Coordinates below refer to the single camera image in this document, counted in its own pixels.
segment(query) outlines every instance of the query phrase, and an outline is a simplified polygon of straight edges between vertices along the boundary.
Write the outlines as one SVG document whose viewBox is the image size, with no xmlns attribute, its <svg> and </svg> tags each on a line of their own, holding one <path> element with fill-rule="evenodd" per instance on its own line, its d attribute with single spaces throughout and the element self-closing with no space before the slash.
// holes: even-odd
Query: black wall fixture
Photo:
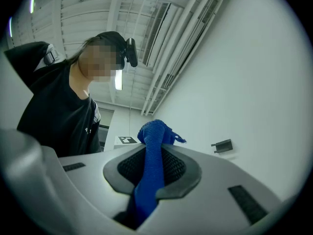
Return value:
<svg viewBox="0 0 313 235">
<path fill-rule="evenodd" d="M 214 143 L 211 146 L 212 147 L 216 146 L 216 151 L 214 151 L 214 153 L 221 153 L 221 152 L 230 151 L 233 149 L 233 145 L 230 139 L 219 142 L 219 143 Z"/>
</svg>

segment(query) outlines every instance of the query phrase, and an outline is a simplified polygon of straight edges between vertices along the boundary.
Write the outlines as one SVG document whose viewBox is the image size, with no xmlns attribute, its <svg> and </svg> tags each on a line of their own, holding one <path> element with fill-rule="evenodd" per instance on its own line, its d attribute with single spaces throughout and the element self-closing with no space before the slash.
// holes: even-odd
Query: blue fabric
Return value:
<svg viewBox="0 0 313 235">
<path fill-rule="evenodd" d="M 137 137 L 146 144 L 143 176 L 134 189 L 135 217 L 140 225 L 157 207 L 156 192 L 164 187 L 161 144 L 174 144 L 175 140 L 185 143 L 186 140 L 158 119 L 146 123 Z"/>
</svg>

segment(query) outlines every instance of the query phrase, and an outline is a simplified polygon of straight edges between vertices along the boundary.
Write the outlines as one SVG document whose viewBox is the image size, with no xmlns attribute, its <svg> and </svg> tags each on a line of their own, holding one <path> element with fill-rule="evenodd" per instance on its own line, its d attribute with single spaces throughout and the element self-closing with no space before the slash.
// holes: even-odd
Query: black t-shirt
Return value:
<svg viewBox="0 0 313 235">
<path fill-rule="evenodd" d="M 98 106 L 71 89 L 70 64 L 65 60 L 34 71 L 48 45 L 36 42 L 5 52 L 34 94 L 17 129 L 52 147 L 58 157 L 100 152 Z"/>
</svg>

